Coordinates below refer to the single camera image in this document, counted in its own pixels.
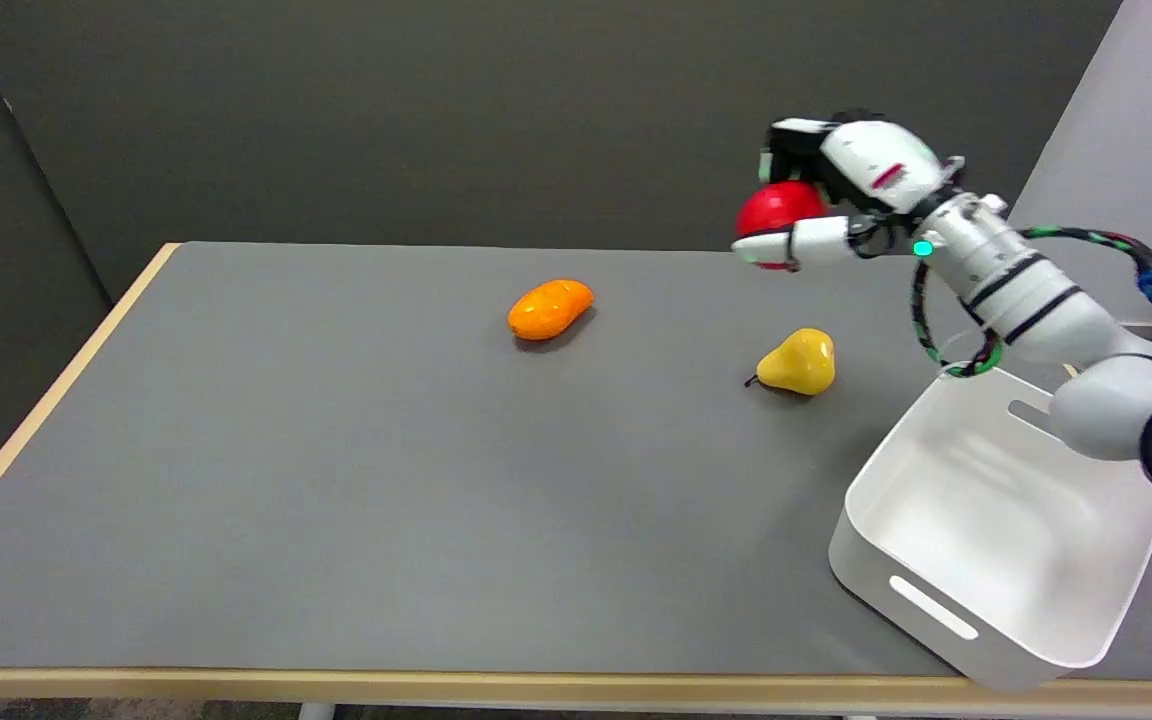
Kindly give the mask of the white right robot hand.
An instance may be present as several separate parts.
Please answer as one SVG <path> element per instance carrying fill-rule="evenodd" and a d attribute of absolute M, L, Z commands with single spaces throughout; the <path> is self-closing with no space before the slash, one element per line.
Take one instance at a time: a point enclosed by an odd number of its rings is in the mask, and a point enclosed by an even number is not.
<path fill-rule="evenodd" d="M 765 131 L 765 188 L 791 184 L 823 205 L 814 217 L 742 232 L 736 258 L 763 270 L 799 272 L 850 259 L 905 253 L 914 234 L 960 195 L 961 161 L 942 161 L 927 143 L 884 118 L 785 118 Z"/>

